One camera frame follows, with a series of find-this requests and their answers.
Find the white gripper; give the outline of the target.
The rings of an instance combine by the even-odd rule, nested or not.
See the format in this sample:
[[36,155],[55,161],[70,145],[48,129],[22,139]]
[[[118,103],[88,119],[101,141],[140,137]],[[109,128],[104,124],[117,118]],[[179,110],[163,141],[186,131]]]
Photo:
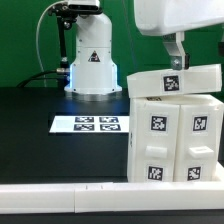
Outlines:
[[[187,70],[190,55],[182,42],[192,29],[224,23],[224,0],[133,0],[135,24],[147,36],[163,36],[173,70]],[[218,43],[224,54],[224,34]]]

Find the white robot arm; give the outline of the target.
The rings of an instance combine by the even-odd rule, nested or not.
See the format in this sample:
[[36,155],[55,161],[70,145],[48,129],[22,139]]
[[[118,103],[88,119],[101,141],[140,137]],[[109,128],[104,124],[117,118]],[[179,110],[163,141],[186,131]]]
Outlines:
[[[190,67],[182,42],[188,30],[224,23],[224,0],[133,0],[135,24],[145,36],[161,36],[171,56],[166,70],[127,77],[131,98],[216,92],[221,66]],[[99,0],[65,0],[77,17],[76,59],[65,90],[81,96],[117,93],[117,66],[111,59],[112,23]]]

